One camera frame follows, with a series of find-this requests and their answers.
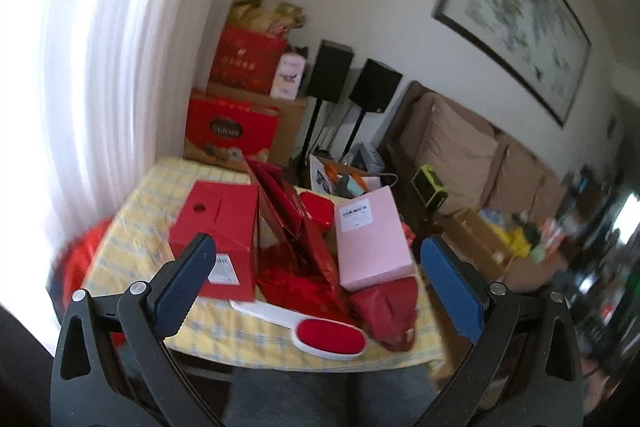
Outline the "brown sofa cushion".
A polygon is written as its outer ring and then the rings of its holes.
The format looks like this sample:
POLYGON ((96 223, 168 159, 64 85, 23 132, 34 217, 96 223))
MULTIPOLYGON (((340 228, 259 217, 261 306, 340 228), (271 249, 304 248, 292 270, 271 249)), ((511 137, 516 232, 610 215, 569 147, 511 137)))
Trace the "brown sofa cushion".
POLYGON ((436 100, 416 155, 418 167, 430 166, 448 193, 439 208, 451 215, 480 205, 498 142, 459 116, 446 102, 436 100))

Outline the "red tall gift bag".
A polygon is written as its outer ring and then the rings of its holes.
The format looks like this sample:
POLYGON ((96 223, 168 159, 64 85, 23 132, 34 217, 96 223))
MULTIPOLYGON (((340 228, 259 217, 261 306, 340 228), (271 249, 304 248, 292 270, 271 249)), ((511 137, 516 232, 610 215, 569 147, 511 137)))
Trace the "red tall gift bag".
POLYGON ((235 89, 269 94, 287 46, 282 38, 226 25, 220 34, 209 80, 235 89))

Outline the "white red lint brush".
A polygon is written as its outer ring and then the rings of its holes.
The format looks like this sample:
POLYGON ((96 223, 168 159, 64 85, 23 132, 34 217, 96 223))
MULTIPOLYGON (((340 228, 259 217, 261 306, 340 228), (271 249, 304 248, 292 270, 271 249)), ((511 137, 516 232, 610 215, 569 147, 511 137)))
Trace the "white red lint brush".
POLYGON ((367 334, 347 323, 312 317, 258 300, 252 303, 231 301, 230 306, 236 312, 288 329, 293 345, 317 358, 352 360, 363 355, 368 347, 367 334))

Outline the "brown sofa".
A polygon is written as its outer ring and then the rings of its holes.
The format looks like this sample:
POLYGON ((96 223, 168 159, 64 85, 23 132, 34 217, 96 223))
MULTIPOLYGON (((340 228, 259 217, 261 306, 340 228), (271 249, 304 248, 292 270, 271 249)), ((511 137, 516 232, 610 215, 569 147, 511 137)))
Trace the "brown sofa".
POLYGON ((438 153, 433 168, 448 191, 439 208, 442 215, 475 206, 507 213, 526 211, 537 225, 556 216, 567 189, 552 169, 489 120, 416 80, 408 84, 378 147, 378 153, 399 176, 397 186, 405 201, 403 212, 416 222, 427 215, 411 180, 419 170, 419 156, 426 150, 431 135, 431 116, 436 104, 447 105, 457 115, 457 120, 464 124, 466 139, 482 134, 497 143, 490 166, 480 169, 476 182, 466 179, 471 173, 469 162, 459 176, 454 174, 454 165, 461 160, 454 155, 454 143, 448 141, 438 153))

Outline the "black speaker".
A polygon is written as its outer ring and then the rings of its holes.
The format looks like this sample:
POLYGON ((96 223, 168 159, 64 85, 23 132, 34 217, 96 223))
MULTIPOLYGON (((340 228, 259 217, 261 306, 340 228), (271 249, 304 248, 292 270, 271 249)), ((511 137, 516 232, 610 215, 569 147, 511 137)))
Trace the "black speaker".
POLYGON ((382 114, 399 86, 401 72, 368 58, 352 87, 349 100, 367 113, 382 114))
POLYGON ((340 101, 354 55, 351 46, 322 39, 311 69, 306 95, 333 104, 340 101))

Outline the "shallow cardboard tray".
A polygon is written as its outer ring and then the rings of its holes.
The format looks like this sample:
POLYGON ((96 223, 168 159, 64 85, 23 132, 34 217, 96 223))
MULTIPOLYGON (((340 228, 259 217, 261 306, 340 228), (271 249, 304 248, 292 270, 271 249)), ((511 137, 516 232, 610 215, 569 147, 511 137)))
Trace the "shallow cardboard tray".
POLYGON ((442 237, 458 257, 471 263, 488 281, 504 280, 523 266, 502 239, 475 210, 462 209, 450 216, 440 216, 442 237))

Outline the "right black speaker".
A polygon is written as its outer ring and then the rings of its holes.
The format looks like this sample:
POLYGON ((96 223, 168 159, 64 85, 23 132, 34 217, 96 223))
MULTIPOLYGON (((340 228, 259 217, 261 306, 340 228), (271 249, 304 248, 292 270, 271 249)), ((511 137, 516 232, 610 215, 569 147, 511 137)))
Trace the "right black speaker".
POLYGON ((401 72, 368 58, 352 87, 349 100, 367 113, 382 114, 399 86, 401 72))

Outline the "yellow plaid tablecloth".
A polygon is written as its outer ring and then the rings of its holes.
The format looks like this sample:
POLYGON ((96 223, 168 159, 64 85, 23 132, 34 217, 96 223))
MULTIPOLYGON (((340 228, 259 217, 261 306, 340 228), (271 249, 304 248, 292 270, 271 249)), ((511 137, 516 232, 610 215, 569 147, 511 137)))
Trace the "yellow plaid tablecloth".
MULTIPOLYGON (((177 157, 157 161, 131 192, 111 222, 85 276, 93 296, 120 294, 137 280, 148 281, 174 255, 169 227, 195 181, 247 184, 247 174, 177 157)), ((392 352, 369 341, 366 352, 348 361, 308 355, 292 343, 288 329, 236 312, 222 300, 195 301, 177 335, 166 339, 171 350, 199 359, 248 369, 291 372, 360 373, 425 364, 441 369, 450 358, 426 291, 418 297, 416 341, 407 352, 392 352)))

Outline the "brown cardboard box stack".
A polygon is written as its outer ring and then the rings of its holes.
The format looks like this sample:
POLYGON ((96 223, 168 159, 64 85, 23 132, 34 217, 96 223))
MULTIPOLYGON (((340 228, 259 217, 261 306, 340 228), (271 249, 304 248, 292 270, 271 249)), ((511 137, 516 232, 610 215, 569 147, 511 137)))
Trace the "brown cardboard box stack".
POLYGON ((208 83, 206 93, 276 108, 279 112, 279 124, 274 135, 268 161, 281 167, 288 165, 294 153, 296 139, 300 129, 302 129, 308 98, 296 98, 293 101, 285 100, 285 98, 271 98, 266 94, 235 89, 214 82, 208 83))

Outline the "floor box of clutter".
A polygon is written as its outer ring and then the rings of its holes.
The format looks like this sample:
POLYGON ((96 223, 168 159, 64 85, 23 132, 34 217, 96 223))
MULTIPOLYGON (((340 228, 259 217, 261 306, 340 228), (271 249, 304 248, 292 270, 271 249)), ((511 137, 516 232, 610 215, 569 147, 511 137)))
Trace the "floor box of clutter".
POLYGON ((321 195, 352 199, 383 186, 379 176, 334 160, 311 155, 308 167, 310 189, 321 195))

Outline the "white curtain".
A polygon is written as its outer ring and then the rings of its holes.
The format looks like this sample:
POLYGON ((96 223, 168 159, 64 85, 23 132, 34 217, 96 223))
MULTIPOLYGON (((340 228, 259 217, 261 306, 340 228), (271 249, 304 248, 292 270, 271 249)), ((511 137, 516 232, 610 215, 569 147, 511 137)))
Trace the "white curtain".
POLYGON ((182 151, 231 0, 1 0, 1 306, 47 352, 51 265, 182 151))

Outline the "brown paper bag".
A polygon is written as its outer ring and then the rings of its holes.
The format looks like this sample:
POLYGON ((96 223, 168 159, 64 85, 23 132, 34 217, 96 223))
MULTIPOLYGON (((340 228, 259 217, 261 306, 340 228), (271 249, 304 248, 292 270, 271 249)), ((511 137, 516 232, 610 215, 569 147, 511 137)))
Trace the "brown paper bag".
POLYGON ((300 6, 280 0, 234 0, 227 16, 229 26, 285 39, 303 28, 306 14, 300 6))

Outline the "red foil ball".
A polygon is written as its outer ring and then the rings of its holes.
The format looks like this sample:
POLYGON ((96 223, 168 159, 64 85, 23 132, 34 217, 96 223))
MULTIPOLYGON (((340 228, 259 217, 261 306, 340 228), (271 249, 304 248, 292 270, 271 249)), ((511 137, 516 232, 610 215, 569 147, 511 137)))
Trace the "red foil ball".
POLYGON ((314 222, 320 233, 329 233, 334 225, 334 204, 332 200, 311 191, 300 192, 298 196, 308 212, 310 220, 314 222))

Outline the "framed ink painting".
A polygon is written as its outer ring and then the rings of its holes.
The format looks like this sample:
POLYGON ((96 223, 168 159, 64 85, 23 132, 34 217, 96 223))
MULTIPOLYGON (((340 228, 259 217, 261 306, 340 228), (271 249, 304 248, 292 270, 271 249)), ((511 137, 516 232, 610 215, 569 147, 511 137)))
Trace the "framed ink painting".
POLYGON ((433 16, 474 44, 564 126, 591 41, 566 0, 437 0, 433 16))

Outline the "red foil gift bag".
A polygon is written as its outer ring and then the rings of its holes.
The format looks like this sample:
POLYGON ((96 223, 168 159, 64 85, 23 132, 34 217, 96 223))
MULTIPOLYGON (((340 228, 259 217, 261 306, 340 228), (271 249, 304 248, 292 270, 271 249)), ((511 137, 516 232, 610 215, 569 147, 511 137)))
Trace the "red foil gift bag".
POLYGON ((316 317, 346 320, 350 306, 334 254, 279 167, 248 160, 258 186, 260 217, 277 243, 258 254, 257 285, 268 303, 316 317))

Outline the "red chocolate gift box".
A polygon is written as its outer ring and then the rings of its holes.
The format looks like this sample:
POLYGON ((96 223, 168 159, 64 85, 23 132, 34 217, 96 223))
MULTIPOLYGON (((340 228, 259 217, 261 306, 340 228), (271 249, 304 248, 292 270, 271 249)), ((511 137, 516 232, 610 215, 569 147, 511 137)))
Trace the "red chocolate gift box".
POLYGON ((279 121, 276 108, 193 90, 183 155, 203 164, 242 170, 247 160, 268 160, 279 121))

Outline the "red carton with label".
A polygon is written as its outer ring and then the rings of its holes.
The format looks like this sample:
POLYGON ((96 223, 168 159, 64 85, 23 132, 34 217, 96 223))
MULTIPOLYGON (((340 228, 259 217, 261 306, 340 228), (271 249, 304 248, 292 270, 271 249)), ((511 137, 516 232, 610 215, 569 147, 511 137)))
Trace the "red carton with label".
POLYGON ((207 275, 203 297, 255 300, 259 243, 259 191, 250 184, 198 180, 169 228, 168 244, 179 257, 198 233, 213 237, 216 263, 207 275))

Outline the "left black speaker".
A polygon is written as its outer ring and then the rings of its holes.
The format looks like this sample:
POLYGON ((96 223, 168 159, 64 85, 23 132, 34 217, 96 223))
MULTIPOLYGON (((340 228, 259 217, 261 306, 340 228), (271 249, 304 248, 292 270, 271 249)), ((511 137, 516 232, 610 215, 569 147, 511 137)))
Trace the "left black speaker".
POLYGON ((311 69, 306 95, 333 104, 340 101, 354 55, 351 46, 322 39, 311 69))

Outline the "green portable radio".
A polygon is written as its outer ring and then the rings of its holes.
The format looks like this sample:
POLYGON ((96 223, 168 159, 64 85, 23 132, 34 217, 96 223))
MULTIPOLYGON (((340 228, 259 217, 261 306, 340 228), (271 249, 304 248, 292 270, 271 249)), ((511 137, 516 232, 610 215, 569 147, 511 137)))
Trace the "green portable radio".
POLYGON ((427 210, 439 210, 448 197, 446 187, 430 165, 419 167, 411 179, 411 184, 427 210))

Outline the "small pink white box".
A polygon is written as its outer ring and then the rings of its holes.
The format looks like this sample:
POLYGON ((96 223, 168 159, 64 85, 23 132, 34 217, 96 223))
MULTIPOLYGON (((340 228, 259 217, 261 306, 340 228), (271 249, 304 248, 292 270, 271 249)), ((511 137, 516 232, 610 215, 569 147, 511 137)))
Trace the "small pink white box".
POLYGON ((306 67, 306 58, 297 53, 285 53, 280 57, 271 85, 271 98, 293 101, 297 98, 306 67))

